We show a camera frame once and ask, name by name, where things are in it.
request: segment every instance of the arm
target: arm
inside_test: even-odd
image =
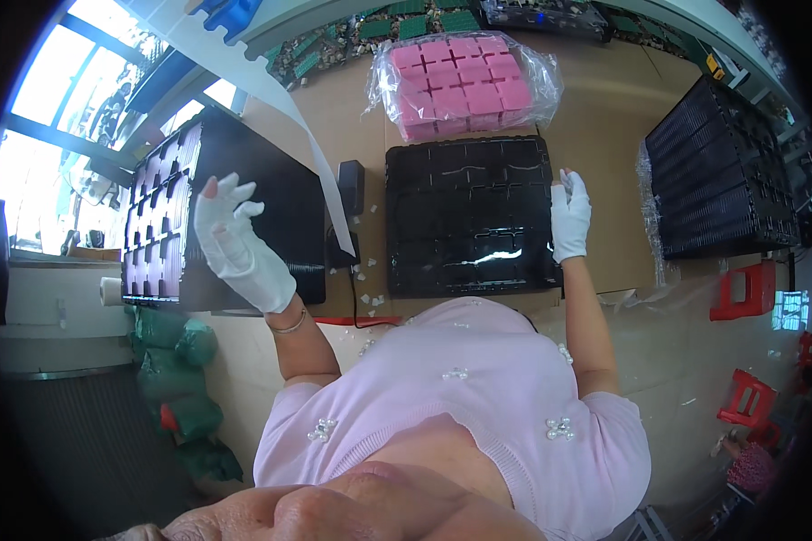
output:
[[[254,192],[255,183],[239,186],[235,173],[208,179],[195,200],[195,235],[214,274],[265,314],[286,386],[330,384],[340,377],[334,351],[305,313],[286,264],[253,232],[250,218],[265,210],[248,201]]]
[[[565,341],[572,354],[577,393],[602,390],[619,394],[619,376],[607,321],[586,268],[586,233],[592,208],[586,186],[571,169],[560,170],[552,196],[553,259],[563,267]]]
[[[289,329],[298,324],[304,309],[304,302],[296,293],[282,313],[268,312],[265,320],[271,329]],[[324,387],[341,375],[331,344],[309,313],[295,331],[287,334],[274,332],[273,343],[277,347],[277,362],[287,387],[300,383]]]
[[[565,341],[580,398],[597,390],[620,394],[617,359],[608,324],[592,287],[584,257],[562,262],[565,284]]]

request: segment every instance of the stacked black trays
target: stacked black trays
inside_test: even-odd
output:
[[[325,302],[325,198],[318,177],[213,106],[138,163],[122,254],[125,303],[185,312],[251,308],[208,267],[192,222],[208,178],[256,182],[253,230],[279,254],[306,304]]]
[[[463,139],[385,154],[392,297],[525,293],[562,285],[540,137]]]
[[[647,136],[666,259],[799,243],[788,175],[767,118],[703,76]]]

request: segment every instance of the transparent plastic film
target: transparent plastic film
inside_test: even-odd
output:
[[[382,104],[406,141],[550,124],[563,83],[554,55],[499,32],[433,34],[381,45],[366,111]]]
[[[647,152],[646,141],[641,141],[638,148],[635,172],[637,173],[638,189],[641,192],[643,227],[647,232],[647,240],[650,242],[650,250],[653,252],[655,260],[655,285],[664,287],[668,285],[665,277],[667,269],[664,257],[661,255],[658,200],[653,195],[653,167],[650,162],[650,154]]]

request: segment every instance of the workbench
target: workbench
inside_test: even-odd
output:
[[[592,220],[587,237],[587,265],[598,293],[655,284],[655,261],[641,215],[635,161],[643,138],[658,124],[701,72],[692,63],[654,49],[621,41],[598,45],[534,33],[511,36],[539,52],[554,54],[565,87],[552,123],[540,130],[547,142],[554,177],[562,167],[578,171],[590,194]],[[361,272],[357,297],[384,295],[378,307],[357,301],[358,315],[408,317],[440,299],[391,299],[386,287],[385,152],[405,145],[381,107],[362,116],[371,59],[351,60],[297,88],[292,98],[329,164],[357,159],[366,170],[364,213],[350,221],[358,236]],[[274,145],[315,169],[304,132],[270,106],[250,99],[244,122]],[[504,133],[469,133],[460,137],[535,134],[535,128]],[[369,209],[377,205],[375,213]],[[367,266],[368,259],[378,264]],[[325,304],[314,316],[350,317],[352,291],[346,270],[327,276]],[[557,306],[561,291],[496,295],[494,300],[526,315]]]

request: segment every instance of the tape roll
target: tape roll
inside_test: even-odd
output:
[[[103,277],[99,281],[99,300],[103,307],[119,307],[124,304],[119,278]]]

